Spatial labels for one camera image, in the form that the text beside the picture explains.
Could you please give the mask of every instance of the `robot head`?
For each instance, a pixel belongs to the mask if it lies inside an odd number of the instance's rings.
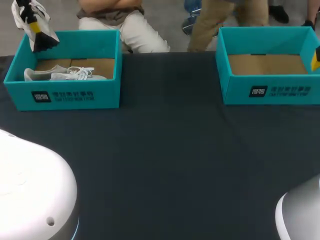
[[[281,240],[320,237],[320,175],[287,192],[278,202],[275,223]]]
[[[77,183],[67,162],[2,130],[0,145],[0,239],[74,239]]]

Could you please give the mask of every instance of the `white sneaker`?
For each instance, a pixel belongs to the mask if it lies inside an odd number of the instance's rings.
[[[99,75],[92,75],[94,67],[71,66],[67,73],[54,72],[51,74],[51,80],[106,80],[107,78]]]
[[[59,65],[56,65],[48,71],[34,71],[27,68],[24,70],[24,80],[26,82],[43,80],[106,80],[104,76],[92,75],[94,69],[94,67],[77,66],[64,68]]]

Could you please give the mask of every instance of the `printed logo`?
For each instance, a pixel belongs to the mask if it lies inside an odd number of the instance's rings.
[[[268,86],[252,86],[249,98],[263,98],[268,90]]]
[[[31,94],[36,103],[51,103],[51,99],[47,91],[32,91]]]

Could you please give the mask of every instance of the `person's leg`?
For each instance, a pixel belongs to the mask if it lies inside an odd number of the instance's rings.
[[[302,26],[315,29],[316,18],[320,8],[320,0],[308,0],[307,17]]]
[[[170,51],[167,41],[162,39],[137,10],[126,17],[120,31],[121,40],[134,53],[167,53]]]
[[[193,26],[188,52],[205,51],[213,35],[234,9],[234,3],[224,0],[202,0],[201,13]]]
[[[239,25],[258,27],[269,25],[268,0],[245,0],[237,11]]]
[[[289,23],[289,16],[285,11],[283,1],[269,0],[269,15],[272,16],[279,23]]]
[[[118,29],[119,26],[110,26],[104,24],[94,17],[84,17],[79,20],[79,30],[115,30]],[[127,51],[131,51],[130,47],[128,47],[122,40],[122,51],[125,53]]]

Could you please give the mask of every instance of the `gray shirt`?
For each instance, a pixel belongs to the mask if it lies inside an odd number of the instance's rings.
[[[130,7],[130,8],[123,8],[123,9],[103,9],[100,11],[95,11],[92,13],[86,13],[83,9],[81,9],[78,14],[77,17],[79,19],[82,18],[95,18],[100,20],[101,22],[103,22],[106,25],[110,25],[110,26],[118,26],[120,24],[122,24],[126,17],[132,13],[135,10],[139,10],[142,14],[145,13],[144,9],[140,6],[140,7]]]

